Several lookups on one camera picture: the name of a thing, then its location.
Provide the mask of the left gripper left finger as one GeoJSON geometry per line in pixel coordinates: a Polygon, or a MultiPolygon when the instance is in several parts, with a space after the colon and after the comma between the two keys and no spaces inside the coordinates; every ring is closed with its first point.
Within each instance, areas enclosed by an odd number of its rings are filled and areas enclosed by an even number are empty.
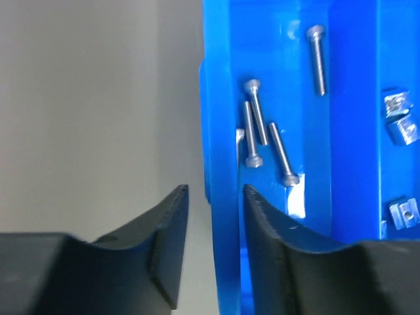
{"type": "Polygon", "coordinates": [[[182,184],[92,242],[62,232],[1,234],[1,313],[172,313],[188,207],[182,184]]]}

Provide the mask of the long silver bolt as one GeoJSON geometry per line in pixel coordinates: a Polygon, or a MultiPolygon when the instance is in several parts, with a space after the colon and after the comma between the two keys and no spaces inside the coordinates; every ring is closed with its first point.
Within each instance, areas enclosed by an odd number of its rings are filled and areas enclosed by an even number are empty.
{"type": "Polygon", "coordinates": [[[261,110],[261,105],[259,101],[258,91],[260,89],[261,82],[258,79],[250,79],[245,82],[244,89],[249,96],[251,105],[253,107],[253,113],[255,116],[255,121],[257,124],[257,129],[259,131],[260,141],[263,146],[268,146],[268,132],[264,124],[263,112],[261,110]]]}

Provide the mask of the long silver screw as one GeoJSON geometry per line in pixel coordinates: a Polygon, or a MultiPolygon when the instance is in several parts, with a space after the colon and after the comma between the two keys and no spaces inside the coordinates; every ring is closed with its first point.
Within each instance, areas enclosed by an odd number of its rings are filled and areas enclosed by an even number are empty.
{"type": "Polygon", "coordinates": [[[292,170],[282,137],[276,123],[269,123],[269,129],[282,168],[282,184],[285,187],[296,186],[300,182],[299,176],[292,170]]]}

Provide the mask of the silver square t-nut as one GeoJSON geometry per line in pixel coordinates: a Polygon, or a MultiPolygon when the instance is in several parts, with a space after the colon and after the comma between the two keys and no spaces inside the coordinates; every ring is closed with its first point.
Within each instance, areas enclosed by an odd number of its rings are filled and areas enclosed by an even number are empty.
{"type": "Polygon", "coordinates": [[[405,87],[389,87],[381,91],[383,112],[387,119],[403,116],[413,108],[411,93],[405,87]]]}

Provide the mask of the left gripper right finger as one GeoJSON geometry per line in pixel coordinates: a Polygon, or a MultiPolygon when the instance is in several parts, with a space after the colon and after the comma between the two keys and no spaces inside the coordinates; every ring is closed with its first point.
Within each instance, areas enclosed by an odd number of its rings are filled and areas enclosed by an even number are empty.
{"type": "Polygon", "coordinates": [[[346,245],[303,226],[243,187],[257,314],[418,314],[419,242],[346,245]]]}

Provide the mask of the silver t-nut in bin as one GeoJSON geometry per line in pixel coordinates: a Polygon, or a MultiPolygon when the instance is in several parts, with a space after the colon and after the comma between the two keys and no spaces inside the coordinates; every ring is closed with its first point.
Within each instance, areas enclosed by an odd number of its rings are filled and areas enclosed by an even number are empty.
{"type": "Polygon", "coordinates": [[[393,143],[398,146],[408,146],[419,140],[419,124],[412,114],[391,121],[387,129],[393,143]]]}

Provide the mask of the blue plastic divided bin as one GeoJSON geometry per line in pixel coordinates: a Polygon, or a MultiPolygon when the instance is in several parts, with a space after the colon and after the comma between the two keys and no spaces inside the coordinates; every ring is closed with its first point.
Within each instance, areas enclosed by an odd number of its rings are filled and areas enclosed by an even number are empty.
{"type": "Polygon", "coordinates": [[[419,208],[419,140],[393,143],[381,91],[405,87],[419,124],[418,1],[204,1],[200,68],[205,194],[211,205],[221,314],[257,314],[243,187],[303,226],[346,245],[417,240],[397,230],[391,202],[419,208]],[[314,84],[306,31],[321,24],[326,94],[314,84]],[[268,146],[248,168],[245,82],[258,79],[268,146]],[[269,123],[275,122],[299,184],[285,187],[269,123]]]}

